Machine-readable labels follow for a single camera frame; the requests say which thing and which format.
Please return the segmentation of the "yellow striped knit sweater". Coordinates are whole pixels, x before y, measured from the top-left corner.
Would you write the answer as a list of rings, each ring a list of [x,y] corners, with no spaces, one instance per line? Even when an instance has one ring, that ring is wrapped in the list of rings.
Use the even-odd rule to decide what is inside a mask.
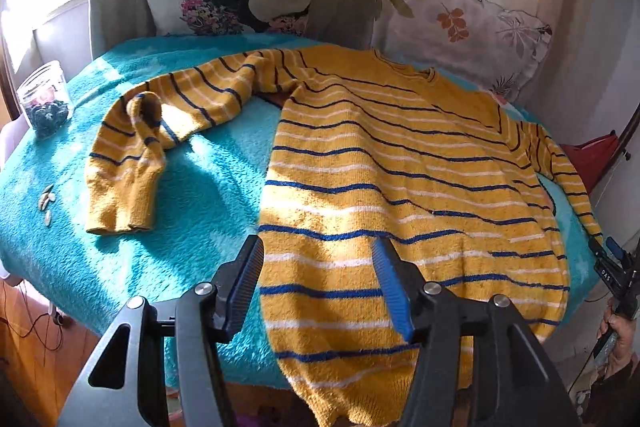
[[[408,395],[416,348],[390,324],[371,245],[390,239],[460,297],[510,297],[539,340],[564,317],[570,273],[542,181],[600,225],[540,124],[433,69],[341,46],[215,58],[130,89],[89,155],[91,233],[152,227],[169,147],[285,95],[262,190],[260,306],[271,349],[319,424],[383,426]]]

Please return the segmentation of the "teal star fleece blanket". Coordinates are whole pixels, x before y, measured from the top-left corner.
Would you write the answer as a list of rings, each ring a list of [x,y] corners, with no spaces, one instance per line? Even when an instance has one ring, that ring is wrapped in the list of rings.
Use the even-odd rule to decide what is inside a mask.
[[[158,37],[126,42],[95,60],[70,80],[75,108],[66,127],[47,140],[26,135],[2,170],[3,265],[98,333],[106,331],[131,297],[170,300],[208,280],[219,265],[235,258],[247,236],[259,236],[262,190],[285,95],[254,94],[232,120],[169,147],[157,182],[152,227],[142,231],[96,234],[87,229],[88,161],[102,121],[130,89],[168,72],[241,52],[312,46],[324,44],[293,44],[287,36],[271,34]],[[432,69],[374,52],[420,72]],[[433,70],[464,90],[485,91],[501,104],[492,92]],[[527,121],[501,105],[512,118]],[[56,199],[47,228],[38,198],[49,184]],[[602,239],[602,230],[599,235],[586,231],[558,184],[542,181],[547,194],[549,185],[562,192],[579,236]],[[241,332],[221,349],[220,361],[229,381],[293,390],[270,346],[259,282]]]

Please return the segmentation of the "red plastic bag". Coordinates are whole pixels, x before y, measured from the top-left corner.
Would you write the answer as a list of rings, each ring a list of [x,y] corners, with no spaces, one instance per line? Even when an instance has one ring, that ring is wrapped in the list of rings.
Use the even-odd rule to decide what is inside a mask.
[[[590,194],[605,174],[605,168],[618,147],[618,136],[614,130],[588,142],[573,145],[562,144],[562,150]]]

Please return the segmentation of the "glass jar with stones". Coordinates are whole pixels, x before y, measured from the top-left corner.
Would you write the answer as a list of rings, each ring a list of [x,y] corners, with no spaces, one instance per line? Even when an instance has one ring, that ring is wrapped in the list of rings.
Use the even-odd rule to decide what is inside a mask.
[[[37,139],[47,139],[72,118],[74,106],[59,61],[38,67],[17,88],[17,98]]]

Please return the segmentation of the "leaf print ruffled pillow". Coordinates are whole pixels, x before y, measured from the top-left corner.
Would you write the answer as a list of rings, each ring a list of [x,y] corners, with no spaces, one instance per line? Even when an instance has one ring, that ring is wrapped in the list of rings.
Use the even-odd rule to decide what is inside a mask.
[[[371,46],[513,101],[546,59],[551,27],[488,0],[375,0]]]

